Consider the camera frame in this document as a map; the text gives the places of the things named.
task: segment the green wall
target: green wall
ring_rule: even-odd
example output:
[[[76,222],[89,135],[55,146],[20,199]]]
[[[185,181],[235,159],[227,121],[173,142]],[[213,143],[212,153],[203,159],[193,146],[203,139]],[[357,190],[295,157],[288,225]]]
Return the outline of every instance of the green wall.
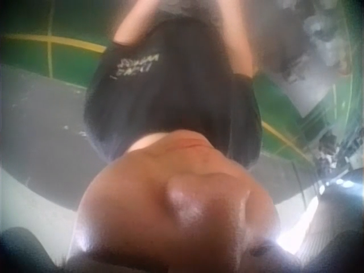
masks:
[[[263,149],[266,152],[307,165],[303,155],[309,154],[308,145],[324,128],[335,126],[344,137],[350,126],[360,122],[363,21],[355,5],[342,1],[353,74],[339,78],[332,91],[307,117],[302,118],[288,97],[265,75],[254,79],[264,121]],[[47,39],[70,38],[107,46],[120,5],[120,0],[6,0],[1,15],[5,31],[1,62],[86,87],[97,67],[100,50],[49,43]]]

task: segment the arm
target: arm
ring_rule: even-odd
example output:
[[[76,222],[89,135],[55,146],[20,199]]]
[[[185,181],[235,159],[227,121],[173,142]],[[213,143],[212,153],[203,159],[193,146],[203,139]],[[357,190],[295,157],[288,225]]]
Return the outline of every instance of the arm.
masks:
[[[136,0],[134,7],[123,20],[114,35],[114,42],[131,46],[148,32],[160,0]]]
[[[253,56],[248,43],[244,18],[245,5],[241,0],[218,0],[222,14],[222,34],[234,73],[252,77]]]

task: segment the black t-shirt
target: black t-shirt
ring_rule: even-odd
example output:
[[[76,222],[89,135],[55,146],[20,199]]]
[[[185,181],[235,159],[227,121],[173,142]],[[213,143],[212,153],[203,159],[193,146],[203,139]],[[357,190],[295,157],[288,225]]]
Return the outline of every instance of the black t-shirt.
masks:
[[[88,137],[108,162],[141,137],[201,133],[245,167],[259,156],[262,128],[251,79],[231,71],[221,37],[193,19],[156,26],[140,44],[112,44],[87,92]]]

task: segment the skin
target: skin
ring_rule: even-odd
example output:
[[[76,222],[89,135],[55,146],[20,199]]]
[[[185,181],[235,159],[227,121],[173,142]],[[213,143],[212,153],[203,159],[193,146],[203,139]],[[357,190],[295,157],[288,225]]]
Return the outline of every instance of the skin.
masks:
[[[235,73],[253,62],[239,0],[218,0]],[[138,0],[114,41],[145,36],[160,0]],[[137,140],[92,181],[78,209],[69,258],[160,272],[256,270],[251,253],[279,232],[268,193],[201,134]]]

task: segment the bright light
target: bright light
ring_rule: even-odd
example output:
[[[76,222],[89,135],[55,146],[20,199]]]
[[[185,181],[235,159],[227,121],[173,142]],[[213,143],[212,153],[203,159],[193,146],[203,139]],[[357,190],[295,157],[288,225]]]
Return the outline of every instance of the bright light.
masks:
[[[320,195],[322,195],[325,192],[325,186],[322,185],[318,191],[320,192]]]
[[[295,255],[303,243],[306,232],[312,222],[319,205],[317,196],[309,203],[307,210],[302,214],[298,223],[289,231],[282,233],[277,243],[287,252]]]
[[[355,184],[353,183],[353,182],[351,182],[351,181],[345,181],[343,184],[342,184],[342,186],[344,187],[344,188],[351,188],[351,187],[353,187]]]

